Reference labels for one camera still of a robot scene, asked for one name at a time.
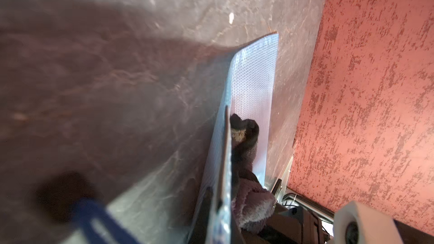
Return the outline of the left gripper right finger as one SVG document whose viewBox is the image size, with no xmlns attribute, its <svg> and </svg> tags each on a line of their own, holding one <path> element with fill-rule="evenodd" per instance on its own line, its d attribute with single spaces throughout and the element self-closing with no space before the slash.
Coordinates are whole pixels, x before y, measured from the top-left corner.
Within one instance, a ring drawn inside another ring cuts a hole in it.
<svg viewBox="0 0 434 244">
<path fill-rule="evenodd" d="M 245 244 L 243 235 L 236 223 L 233 212 L 231 212 L 231 244 Z"/>
</svg>

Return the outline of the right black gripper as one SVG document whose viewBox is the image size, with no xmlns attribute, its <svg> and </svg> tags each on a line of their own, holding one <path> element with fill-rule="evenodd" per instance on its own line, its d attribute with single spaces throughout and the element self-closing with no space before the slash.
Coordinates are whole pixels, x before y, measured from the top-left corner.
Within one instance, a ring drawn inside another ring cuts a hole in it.
<svg viewBox="0 0 434 244">
<path fill-rule="evenodd" d="M 327 231 L 318 215 L 302 206 L 276 204 L 258 236 L 270 244 L 325 244 Z"/>
</svg>

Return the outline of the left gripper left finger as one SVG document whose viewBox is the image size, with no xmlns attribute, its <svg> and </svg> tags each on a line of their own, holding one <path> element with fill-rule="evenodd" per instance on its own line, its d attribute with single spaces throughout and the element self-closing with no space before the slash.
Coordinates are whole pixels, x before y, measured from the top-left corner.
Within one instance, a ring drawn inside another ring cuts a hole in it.
<svg viewBox="0 0 434 244">
<path fill-rule="evenodd" d="M 213 195 L 212 187 L 207 187 L 188 244 L 205 243 Z"/>
</svg>

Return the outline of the white mesh document bag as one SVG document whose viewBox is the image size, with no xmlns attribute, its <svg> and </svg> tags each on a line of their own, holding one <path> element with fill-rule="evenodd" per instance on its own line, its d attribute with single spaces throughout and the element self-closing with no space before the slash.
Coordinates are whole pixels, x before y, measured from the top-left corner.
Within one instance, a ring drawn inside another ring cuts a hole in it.
<svg viewBox="0 0 434 244">
<path fill-rule="evenodd" d="M 99 221 L 116 243 L 138 243 L 98 201 L 94 186 L 78 172 L 67 171 L 47 179 L 35 190 L 34 202 L 52 222 L 76 226 L 89 244 L 107 242 L 95 230 L 94 221 Z"/>
</svg>

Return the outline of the blue mesh document bag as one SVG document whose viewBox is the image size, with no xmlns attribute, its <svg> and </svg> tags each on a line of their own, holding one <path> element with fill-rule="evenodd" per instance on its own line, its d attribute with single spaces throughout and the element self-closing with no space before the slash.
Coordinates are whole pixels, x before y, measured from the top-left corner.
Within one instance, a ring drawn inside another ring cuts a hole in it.
<svg viewBox="0 0 434 244">
<path fill-rule="evenodd" d="M 278 46 L 279 35 L 277 33 L 270 34 L 243 47 L 231 59 L 224 81 L 224 91 L 212 133 L 192 225 L 193 229 L 206 188 L 212 187 L 214 195 L 205 244 L 229 244 L 231 241 L 229 117 L 233 113 L 243 119 L 253 119 L 259 125 L 258 147 L 253 162 L 253 173 L 258 177 L 261 185 L 265 182 Z"/>
</svg>

